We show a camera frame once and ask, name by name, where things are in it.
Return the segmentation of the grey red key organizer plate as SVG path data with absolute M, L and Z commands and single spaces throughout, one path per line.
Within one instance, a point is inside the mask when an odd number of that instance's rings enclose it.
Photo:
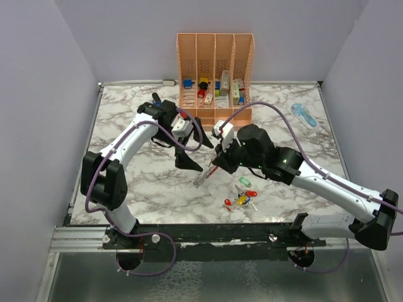
M 193 186 L 195 188 L 199 188 L 213 173 L 215 173 L 218 169 L 218 166 L 209 163 L 207 169 L 202 172 L 196 179 L 193 181 Z

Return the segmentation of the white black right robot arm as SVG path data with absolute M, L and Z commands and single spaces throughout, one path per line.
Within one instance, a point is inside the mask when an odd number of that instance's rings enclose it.
M 373 250 L 387 248 L 396 219 L 396 192 L 381 193 L 339 177 L 302 152 L 275 146 L 255 124 L 234 131 L 232 124 L 219 120 L 212 133 L 220 140 L 213 164 L 229 174 L 240 167 L 259 169 L 264 179 L 310 191 L 345 210 L 336 215 L 298 215 L 289 231 L 294 245 L 320 238 L 352 238 Z

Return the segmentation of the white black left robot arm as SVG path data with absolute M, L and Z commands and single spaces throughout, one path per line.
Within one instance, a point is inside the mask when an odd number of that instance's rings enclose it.
M 117 240 L 125 248 L 139 241 L 139 222 L 131 214 L 125 198 L 128 185 L 125 170 L 142 146 L 152 141 L 160 147 L 174 148 L 175 166 L 201 172 L 202 167 L 188 156 L 206 146 L 208 139 L 201 120 L 176 106 L 172 101 L 145 102 L 137 108 L 134 119 L 112 143 L 101 151 L 88 151 L 82 159 L 81 194 L 86 197 L 87 213 L 102 212 Z

